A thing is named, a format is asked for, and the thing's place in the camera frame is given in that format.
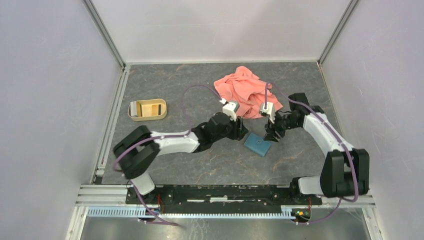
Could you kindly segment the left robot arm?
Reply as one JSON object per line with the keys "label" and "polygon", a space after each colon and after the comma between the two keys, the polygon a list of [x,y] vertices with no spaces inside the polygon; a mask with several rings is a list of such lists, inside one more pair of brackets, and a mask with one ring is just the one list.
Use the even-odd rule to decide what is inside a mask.
{"label": "left robot arm", "polygon": [[248,132],[241,117],[231,119],[223,112],[187,132],[157,132],[141,125],[114,146],[113,169],[130,181],[140,200],[151,204],[157,198],[157,190],[148,168],[156,157],[203,152],[222,139],[240,141]]}

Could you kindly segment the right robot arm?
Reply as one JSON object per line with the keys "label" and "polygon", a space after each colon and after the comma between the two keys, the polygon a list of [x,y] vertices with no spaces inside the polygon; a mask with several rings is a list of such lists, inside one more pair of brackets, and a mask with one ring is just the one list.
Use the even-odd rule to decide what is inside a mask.
{"label": "right robot arm", "polygon": [[348,143],[331,125],[323,109],[310,105],[304,92],[288,96],[290,110],[279,113],[273,103],[262,103],[259,112],[268,117],[264,140],[278,142],[288,130],[309,133],[325,157],[319,175],[295,177],[289,199],[302,204],[309,195],[341,198],[352,202],[369,191],[370,155]]}

